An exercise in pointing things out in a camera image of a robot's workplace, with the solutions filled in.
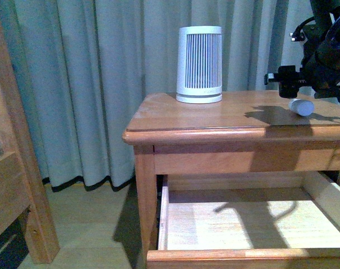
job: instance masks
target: wooden panel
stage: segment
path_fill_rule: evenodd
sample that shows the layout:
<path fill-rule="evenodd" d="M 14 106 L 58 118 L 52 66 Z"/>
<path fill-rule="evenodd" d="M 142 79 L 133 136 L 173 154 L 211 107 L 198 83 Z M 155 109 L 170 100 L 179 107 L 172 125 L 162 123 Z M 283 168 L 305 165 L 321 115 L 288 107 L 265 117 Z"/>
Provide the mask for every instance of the wooden panel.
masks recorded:
<path fill-rule="evenodd" d="M 170 191 L 202 189 L 283 188 L 302 186 L 302 172 L 270 172 L 209 175 L 168 175 Z"/>
<path fill-rule="evenodd" d="M 148 269 L 340 269 L 340 248 L 149 251 Z"/>
<path fill-rule="evenodd" d="M 156 146 L 157 174 L 245 173 L 340 169 L 340 142 L 229 142 Z"/>
<path fill-rule="evenodd" d="M 307 173 L 304 188 L 340 227 L 340 186 L 319 173 Z"/>
<path fill-rule="evenodd" d="M 30 204 L 16 154 L 0 156 L 0 234 Z"/>
<path fill-rule="evenodd" d="M 50 263 L 59 251 L 58 239 L 36 162 L 27 121 L 0 22 L 0 141 L 14 151 L 24 171 L 30 205 L 25 238 L 35 263 Z"/>
<path fill-rule="evenodd" d="M 299 94 L 315 104 L 315 112 L 300 117 L 288 108 L 288 99 L 278 91 L 223 92 L 223 100 L 212 104 L 186 104 L 175 94 L 146 97 L 128 131 L 160 131 L 217 127 L 340 126 L 340 106 Z"/>

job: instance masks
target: tabletop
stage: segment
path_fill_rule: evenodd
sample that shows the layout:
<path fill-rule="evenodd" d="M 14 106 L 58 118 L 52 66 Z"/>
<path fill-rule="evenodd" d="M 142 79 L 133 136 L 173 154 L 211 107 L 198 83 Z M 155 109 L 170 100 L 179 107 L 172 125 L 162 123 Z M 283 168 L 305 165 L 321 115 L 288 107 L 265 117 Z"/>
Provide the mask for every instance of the tabletop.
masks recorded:
<path fill-rule="evenodd" d="M 280 98 L 278 91 L 223 92 L 223 100 L 211 104 L 181 103 L 176 94 L 151 94 L 139 107 L 123 138 L 134 145 L 161 140 L 156 135 L 169 138 L 171 134 L 190 133 L 196 133 L 197 138 L 211 133 L 214 139 L 216 135 L 238 139 L 245 136 L 240 134 L 243 132 L 255 135 L 253 138 L 283 137 L 284 133 L 291 137 L 340 137 L 340 105 L 301 94 L 298 97 L 315 104 L 310 116 L 290 111 L 289 100 Z"/>

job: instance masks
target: floor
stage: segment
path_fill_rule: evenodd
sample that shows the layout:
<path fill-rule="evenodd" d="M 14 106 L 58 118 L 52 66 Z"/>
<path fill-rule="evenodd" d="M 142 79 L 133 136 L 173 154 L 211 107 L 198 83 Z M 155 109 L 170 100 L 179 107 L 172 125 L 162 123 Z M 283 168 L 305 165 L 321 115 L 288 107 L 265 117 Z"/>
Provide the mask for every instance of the floor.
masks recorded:
<path fill-rule="evenodd" d="M 45 186 L 61 247 L 53 263 L 19 269 L 141 269 L 136 186 L 113 192 L 110 185 L 87 192 L 83 184 L 53 193 Z"/>

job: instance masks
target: wooden nightstand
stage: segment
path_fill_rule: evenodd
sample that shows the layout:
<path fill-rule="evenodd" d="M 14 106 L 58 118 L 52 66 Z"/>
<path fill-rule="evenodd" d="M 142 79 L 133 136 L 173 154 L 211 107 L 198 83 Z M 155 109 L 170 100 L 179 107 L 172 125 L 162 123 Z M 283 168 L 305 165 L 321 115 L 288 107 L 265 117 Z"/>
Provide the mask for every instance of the wooden nightstand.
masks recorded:
<path fill-rule="evenodd" d="M 316 172 L 340 170 L 340 106 L 312 101 L 304 118 L 276 91 L 144 100 L 123 139 L 148 268 L 340 268 L 340 187 Z"/>

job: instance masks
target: drawer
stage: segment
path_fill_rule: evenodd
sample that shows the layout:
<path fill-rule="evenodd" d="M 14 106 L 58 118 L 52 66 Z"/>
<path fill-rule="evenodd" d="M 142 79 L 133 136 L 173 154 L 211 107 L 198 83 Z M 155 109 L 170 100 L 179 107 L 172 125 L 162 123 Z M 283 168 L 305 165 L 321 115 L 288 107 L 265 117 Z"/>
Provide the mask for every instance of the drawer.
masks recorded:
<path fill-rule="evenodd" d="M 340 141 L 155 146 L 156 174 L 340 170 Z"/>
<path fill-rule="evenodd" d="M 340 268 L 340 187 L 317 172 L 169 175 L 155 268 Z"/>

